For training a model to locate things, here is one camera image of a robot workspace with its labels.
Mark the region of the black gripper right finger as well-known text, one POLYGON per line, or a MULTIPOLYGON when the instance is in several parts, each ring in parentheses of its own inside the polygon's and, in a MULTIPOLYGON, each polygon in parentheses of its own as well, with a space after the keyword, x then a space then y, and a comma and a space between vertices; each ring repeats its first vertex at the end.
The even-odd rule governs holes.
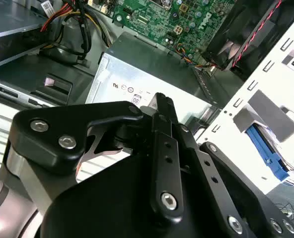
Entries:
POLYGON ((178 123, 172 99, 168 116, 175 125, 179 149, 193 178, 201 182, 209 208, 204 234, 209 238, 294 238, 294 224, 214 144, 198 146, 189 129, 178 123))

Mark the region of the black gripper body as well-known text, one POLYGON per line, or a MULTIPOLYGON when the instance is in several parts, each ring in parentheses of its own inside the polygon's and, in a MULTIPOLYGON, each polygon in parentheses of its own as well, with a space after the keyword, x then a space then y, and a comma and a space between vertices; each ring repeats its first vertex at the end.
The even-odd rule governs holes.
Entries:
POLYGON ((175 126, 154 129, 151 146, 62 193, 43 238, 207 238, 209 208, 191 175, 175 126))

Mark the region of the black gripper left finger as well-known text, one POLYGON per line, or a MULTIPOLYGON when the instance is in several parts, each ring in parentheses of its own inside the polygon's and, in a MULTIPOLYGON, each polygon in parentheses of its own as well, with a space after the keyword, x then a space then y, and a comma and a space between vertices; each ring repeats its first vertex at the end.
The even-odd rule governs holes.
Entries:
POLYGON ((153 114, 127 101, 21 111, 10 128, 6 166, 46 214, 68 189, 149 148, 154 129, 170 130, 166 98, 155 94, 153 114))

